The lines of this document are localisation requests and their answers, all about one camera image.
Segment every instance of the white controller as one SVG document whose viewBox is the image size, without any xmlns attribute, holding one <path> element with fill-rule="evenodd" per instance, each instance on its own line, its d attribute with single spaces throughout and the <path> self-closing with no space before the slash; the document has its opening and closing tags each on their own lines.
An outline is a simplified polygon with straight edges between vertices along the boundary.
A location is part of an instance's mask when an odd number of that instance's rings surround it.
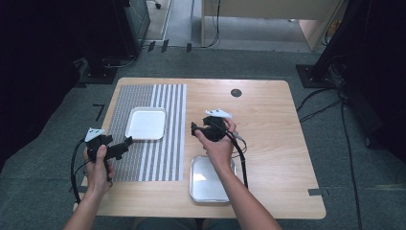
<svg viewBox="0 0 406 230">
<path fill-rule="evenodd" d="M 213 116 L 213 117 L 221 117 L 221 118 L 233 118 L 233 115 L 230 113 L 227 113 L 221 108 L 216 109 L 216 110 L 206 110 L 205 112 L 207 115 Z"/>
<path fill-rule="evenodd" d="M 96 137 L 102 135 L 102 133 L 104 133 L 104 129 L 95 129 L 95 128 L 89 127 L 89 130 L 87 131 L 84 141 L 89 142 L 89 141 L 95 139 Z"/>
</svg>

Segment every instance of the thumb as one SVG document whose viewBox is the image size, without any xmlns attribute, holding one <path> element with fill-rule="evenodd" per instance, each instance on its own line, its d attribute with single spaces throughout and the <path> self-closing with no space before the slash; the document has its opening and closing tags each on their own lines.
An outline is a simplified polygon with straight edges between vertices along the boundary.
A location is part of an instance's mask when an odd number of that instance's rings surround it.
<svg viewBox="0 0 406 230">
<path fill-rule="evenodd" d="M 97 160 L 96 160 L 97 165 L 99 165 L 99 164 L 104 165 L 103 160 L 104 160 L 104 157 L 106 154 L 107 154 L 107 147 L 105 145 L 101 145 L 99 147 L 98 153 L 97 153 Z"/>
<path fill-rule="evenodd" d="M 197 129 L 197 130 L 194 131 L 194 135 L 196 135 L 197 139 L 199 140 L 199 142 L 200 142 L 203 146 L 205 146 L 206 143 L 210 142 L 210 141 L 206 138 L 206 136 L 203 134 L 203 132 L 200 131 L 199 129 Z"/>
</svg>

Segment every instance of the black tape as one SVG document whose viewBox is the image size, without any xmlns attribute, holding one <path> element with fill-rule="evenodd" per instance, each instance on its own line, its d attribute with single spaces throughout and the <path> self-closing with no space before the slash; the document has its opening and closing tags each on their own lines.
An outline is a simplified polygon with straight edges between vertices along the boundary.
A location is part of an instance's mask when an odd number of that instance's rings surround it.
<svg viewBox="0 0 406 230">
<path fill-rule="evenodd" d="M 149 52 L 153 51 L 154 47 L 155 47 L 155 41 L 152 41 L 151 43 L 149 43 L 148 51 Z"/>
<path fill-rule="evenodd" d="M 188 47 L 186 48 L 186 52 L 190 52 L 192 50 L 192 44 L 188 43 Z"/>
<path fill-rule="evenodd" d="M 166 40 L 164 41 L 164 44 L 162 45 L 162 51 L 161 51 L 161 53 L 164 53 L 164 52 L 167 51 L 168 43 L 169 43 L 169 39 L 166 39 Z"/>
<path fill-rule="evenodd" d="M 329 196 L 328 190 L 326 189 L 309 189 L 307 191 L 310 196 Z"/>
<path fill-rule="evenodd" d="M 101 108 L 101 110 L 99 111 L 98 117 L 96 118 L 96 122 L 97 122 L 102 115 L 102 111 L 104 110 L 104 104 L 93 103 L 93 106 L 99 106 Z"/>
</svg>

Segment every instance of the black controller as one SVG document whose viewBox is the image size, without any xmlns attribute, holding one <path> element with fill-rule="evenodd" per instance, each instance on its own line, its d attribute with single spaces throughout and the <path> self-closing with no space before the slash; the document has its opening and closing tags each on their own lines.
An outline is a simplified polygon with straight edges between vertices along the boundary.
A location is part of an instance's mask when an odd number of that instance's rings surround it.
<svg viewBox="0 0 406 230">
<path fill-rule="evenodd" d="M 98 149 L 101 145 L 108 145 L 113 141 L 113 137 L 111 135 L 100 135 L 95 137 L 94 139 L 86 142 L 87 146 L 87 155 L 89 156 L 89 160 L 91 162 L 96 162 L 96 156 Z M 132 144 L 132 137 L 128 137 L 124 140 L 124 142 L 117 144 L 115 146 L 109 147 L 107 146 L 107 154 L 104 157 L 104 166 L 107 172 L 107 181 L 111 181 L 111 178 L 108 177 L 110 170 L 108 169 L 107 160 L 111 158 L 116 158 L 116 160 L 121 160 L 123 157 L 122 155 L 128 151 L 128 147 Z"/>
<path fill-rule="evenodd" d="M 197 129 L 202 131 L 205 137 L 213 142 L 221 140 L 226 135 L 227 127 L 221 117 L 209 116 L 203 118 L 203 125 L 206 127 L 199 127 L 197 124 L 192 123 L 192 136 L 195 136 L 194 132 Z"/>
</svg>

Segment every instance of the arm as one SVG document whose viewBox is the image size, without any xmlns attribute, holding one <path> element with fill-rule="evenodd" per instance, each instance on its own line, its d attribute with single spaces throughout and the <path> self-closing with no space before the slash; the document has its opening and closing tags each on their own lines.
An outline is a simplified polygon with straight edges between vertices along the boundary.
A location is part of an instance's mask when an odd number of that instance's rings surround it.
<svg viewBox="0 0 406 230">
<path fill-rule="evenodd" d="M 106 180 L 106 170 L 103 159 L 107 153 L 105 145 L 99 147 L 96 164 L 89 162 L 86 164 L 87 191 L 75 213 L 66 223 L 64 229 L 91 229 L 93 221 L 102 202 L 102 197 L 110 188 L 110 183 Z M 88 158 L 86 150 L 83 153 L 85 159 Z M 114 168 L 110 165 L 110 178 L 114 176 Z"/>
<path fill-rule="evenodd" d="M 230 119 L 224 119 L 229 131 L 236 131 L 236 124 Z M 224 190 L 242 229 L 281 229 L 272 215 L 263 205 L 245 188 L 244 184 L 236 177 L 230 168 L 233 144 L 225 136 L 219 142 L 211 142 L 204 134 L 197 130 L 196 137 L 207 151 L 214 166 L 215 172 L 220 179 Z"/>
</svg>

